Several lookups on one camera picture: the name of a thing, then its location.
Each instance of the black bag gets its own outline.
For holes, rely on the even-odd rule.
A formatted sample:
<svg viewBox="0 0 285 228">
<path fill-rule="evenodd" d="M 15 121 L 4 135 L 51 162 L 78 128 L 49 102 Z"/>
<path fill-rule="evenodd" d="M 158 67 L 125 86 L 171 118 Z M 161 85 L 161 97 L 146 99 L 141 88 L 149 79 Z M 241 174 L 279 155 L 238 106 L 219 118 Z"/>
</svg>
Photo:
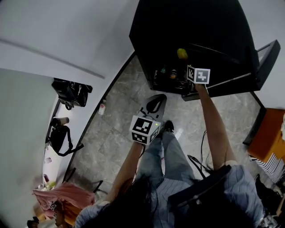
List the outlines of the black bag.
<svg viewBox="0 0 285 228">
<path fill-rule="evenodd" d="M 65 104 L 67 110 L 71 110 L 74 106 L 85 107 L 88 93 L 91 93 L 93 89 L 89 85 L 58 78 L 54 79 L 52 87 L 58 94 L 61 103 Z"/>
<path fill-rule="evenodd" d="M 61 154 L 59 153 L 59 151 L 61 150 L 66 134 L 68 138 L 69 149 L 64 154 Z M 70 129 L 69 127 L 65 125 L 55 127 L 52 133 L 50 134 L 49 141 L 50 141 L 51 147 L 54 149 L 57 155 L 61 157 L 65 157 L 66 155 L 76 152 L 84 147 L 83 144 L 81 144 L 80 146 L 72 150 L 73 144 L 71 143 Z"/>
</svg>

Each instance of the pink cloth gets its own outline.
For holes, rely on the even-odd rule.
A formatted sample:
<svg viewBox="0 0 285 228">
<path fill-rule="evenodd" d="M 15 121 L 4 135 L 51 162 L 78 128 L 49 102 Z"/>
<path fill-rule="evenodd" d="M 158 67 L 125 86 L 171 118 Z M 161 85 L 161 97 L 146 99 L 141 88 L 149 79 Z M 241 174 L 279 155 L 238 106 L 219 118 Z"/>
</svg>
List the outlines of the pink cloth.
<svg viewBox="0 0 285 228">
<path fill-rule="evenodd" d="M 62 205 L 62 201 L 66 200 L 73 206 L 80 209 L 94 204 L 94 193 L 67 182 L 64 182 L 60 187 L 50 191 L 33 190 L 33 194 L 39 201 L 45 215 L 49 217 L 52 217 L 54 214 L 54 212 L 49 208 L 54 202 L 59 202 Z"/>
</svg>

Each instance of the gray marble floor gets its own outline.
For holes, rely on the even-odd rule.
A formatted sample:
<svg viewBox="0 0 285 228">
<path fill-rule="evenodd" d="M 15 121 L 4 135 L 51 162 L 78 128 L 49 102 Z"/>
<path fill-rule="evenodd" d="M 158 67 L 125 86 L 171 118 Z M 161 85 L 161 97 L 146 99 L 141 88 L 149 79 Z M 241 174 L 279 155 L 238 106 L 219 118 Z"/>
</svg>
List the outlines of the gray marble floor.
<svg viewBox="0 0 285 228">
<path fill-rule="evenodd" d="M 129 126 L 132 116 L 145 99 L 161 92 L 149 89 L 137 57 L 126 67 L 106 97 L 106 111 L 103 116 L 95 115 L 71 167 L 76 172 L 70 182 L 87 190 L 93 190 L 96 182 L 104 180 L 101 189 L 109 191 L 131 147 Z M 200 159 L 202 136 L 205 130 L 203 110 L 200 101 L 184 102 L 177 94 L 164 93 L 167 105 L 163 119 L 172 120 L 175 135 L 185 155 Z M 268 187 L 271 180 L 248 158 L 243 140 L 250 131 L 259 112 L 259 105 L 250 93 L 213 98 L 225 123 L 230 144 L 239 163 L 246 165 L 253 176 L 261 174 L 261 181 Z M 203 161 L 211 165 L 207 136 L 203 144 Z M 191 162 L 194 173 L 201 178 Z"/>
</svg>

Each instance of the black cabinet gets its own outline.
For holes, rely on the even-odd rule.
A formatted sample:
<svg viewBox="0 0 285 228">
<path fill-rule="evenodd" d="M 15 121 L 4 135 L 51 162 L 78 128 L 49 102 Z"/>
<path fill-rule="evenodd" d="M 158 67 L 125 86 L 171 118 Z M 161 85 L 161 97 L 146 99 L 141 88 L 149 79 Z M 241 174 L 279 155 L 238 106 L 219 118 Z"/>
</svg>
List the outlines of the black cabinet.
<svg viewBox="0 0 285 228">
<path fill-rule="evenodd" d="M 130 39 L 150 88 L 185 101 L 199 98 L 187 65 L 211 70 L 211 97 L 236 94 L 260 90 L 280 51 L 274 41 L 261 60 L 238 0 L 140 0 Z"/>
</svg>

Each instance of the sneaker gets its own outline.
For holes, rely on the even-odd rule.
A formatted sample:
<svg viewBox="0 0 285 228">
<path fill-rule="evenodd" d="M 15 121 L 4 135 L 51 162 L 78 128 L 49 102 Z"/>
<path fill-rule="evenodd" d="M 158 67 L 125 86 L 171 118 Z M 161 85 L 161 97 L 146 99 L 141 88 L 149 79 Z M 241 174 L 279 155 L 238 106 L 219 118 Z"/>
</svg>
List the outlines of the sneaker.
<svg viewBox="0 0 285 228">
<path fill-rule="evenodd" d="M 174 126 L 171 120 L 167 120 L 165 125 L 164 125 L 164 131 L 169 131 L 171 133 L 173 133 L 174 131 Z"/>
</svg>

